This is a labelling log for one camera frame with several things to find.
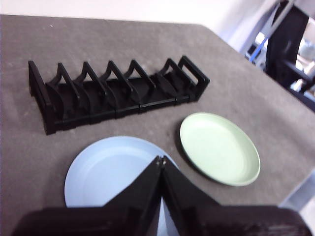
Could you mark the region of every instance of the light blue plate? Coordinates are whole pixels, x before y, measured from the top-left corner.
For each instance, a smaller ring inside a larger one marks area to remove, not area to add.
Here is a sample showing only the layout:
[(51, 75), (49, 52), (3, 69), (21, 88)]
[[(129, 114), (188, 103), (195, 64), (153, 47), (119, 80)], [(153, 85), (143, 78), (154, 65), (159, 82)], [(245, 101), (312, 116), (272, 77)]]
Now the light blue plate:
[[(72, 162), (64, 184), (67, 207), (101, 207), (128, 187), (157, 156), (171, 157), (158, 146), (135, 137), (116, 136), (85, 148)], [(159, 232), (166, 232), (161, 204)]]

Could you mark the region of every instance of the plate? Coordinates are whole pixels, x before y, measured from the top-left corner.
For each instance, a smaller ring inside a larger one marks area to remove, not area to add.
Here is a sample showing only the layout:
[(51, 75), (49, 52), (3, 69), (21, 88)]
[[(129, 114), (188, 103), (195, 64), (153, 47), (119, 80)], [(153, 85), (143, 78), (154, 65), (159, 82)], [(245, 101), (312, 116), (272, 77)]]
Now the plate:
[(208, 177), (232, 186), (257, 179), (258, 151), (231, 121), (211, 113), (191, 114), (181, 124), (180, 138), (188, 158)]
[[(67, 207), (101, 207), (128, 187), (157, 156), (171, 157), (158, 146), (135, 137), (102, 139), (72, 162), (64, 184)], [(166, 232), (161, 203), (157, 235)]]

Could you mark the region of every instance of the black metal frame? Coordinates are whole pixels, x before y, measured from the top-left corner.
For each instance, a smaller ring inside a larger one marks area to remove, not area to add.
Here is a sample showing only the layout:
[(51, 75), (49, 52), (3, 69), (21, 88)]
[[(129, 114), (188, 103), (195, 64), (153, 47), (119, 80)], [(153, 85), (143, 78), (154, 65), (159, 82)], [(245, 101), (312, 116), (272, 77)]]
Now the black metal frame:
[(181, 236), (311, 236), (297, 212), (276, 206), (221, 206), (165, 157), (156, 157), (104, 207), (28, 214), (13, 236), (144, 236), (163, 197)]
[[(197, 84), (184, 72), (184, 66), (196, 77)], [(140, 77), (130, 77), (134, 70)], [(109, 78), (112, 72), (116, 79)], [(91, 81), (85, 81), (87, 75)], [(151, 76), (135, 60), (125, 74), (109, 61), (100, 77), (84, 62), (81, 74), (71, 80), (63, 64), (58, 63), (56, 76), (45, 84), (35, 63), (29, 61), (29, 82), (48, 135), (57, 130), (197, 101), (210, 80), (183, 56), (178, 65), (168, 59), (163, 69)]]
[[(287, 1), (281, 2), (274, 21), (281, 14), (286, 4)], [(309, 77), (295, 67), (299, 45), (308, 20), (308, 15), (298, 7), (292, 7), (268, 40), (265, 71), (270, 77), (315, 112), (315, 103), (303, 95), (305, 91), (315, 85), (315, 78)], [(304, 84), (301, 90), (296, 92), (290, 86), (298, 79), (303, 79)]]

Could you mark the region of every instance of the dish rack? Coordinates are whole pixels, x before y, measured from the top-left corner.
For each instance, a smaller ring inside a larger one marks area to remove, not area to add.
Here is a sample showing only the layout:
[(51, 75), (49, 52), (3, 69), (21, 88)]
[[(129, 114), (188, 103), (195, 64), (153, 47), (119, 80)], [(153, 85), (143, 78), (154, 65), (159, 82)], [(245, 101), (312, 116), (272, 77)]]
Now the dish rack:
[[(196, 83), (183, 67), (197, 79)], [(131, 77), (134, 71), (139, 77)], [(109, 78), (112, 72), (116, 76), (114, 79)], [(38, 103), (47, 135), (57, 130), (198, 101), (209, 82), (186, 56), (182, 56), (178, 64), (168, 59), (162, 70), (150, 76), (136, 60), (131, 61), (125, 74), (110, 60), (100, 77), (88, 62), (84, 62), (81, 74), (72, 80), (63, 64), (58, 63), (56, 76), (47, 83), (34, 61), (29, 61), (30, 93)]]

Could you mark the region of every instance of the gray table surface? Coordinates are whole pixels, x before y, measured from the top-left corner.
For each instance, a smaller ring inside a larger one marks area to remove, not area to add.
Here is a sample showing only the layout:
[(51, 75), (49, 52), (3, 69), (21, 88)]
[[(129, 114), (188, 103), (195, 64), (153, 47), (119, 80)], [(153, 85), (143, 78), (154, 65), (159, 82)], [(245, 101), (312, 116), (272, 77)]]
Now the gray table surface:
[[(57, 62), (72, 78), (87, 60), (100, 75), (112, 59), (127, 70), (136, 59), (151, 74), (168, 57), (187, 55), (211, 83), (197, 103), (80, 126), (46, 136), (29, 94), (28, 60), (44, 81)], [(194, 112), (240, 126), (255, 143), (261, 172), (253, 184), (230, 187), (197, 172), (180, 150), (178, 128)], [(279, 204), (315, 166), (315, 115), (272, 79), (200, 25), (94, 19), (1, 16), (1, 231), (7, 236), (26, 212), (65, 206), (64, 179), (76, 155), (114, 135), (148, 140), (224, 205)]]

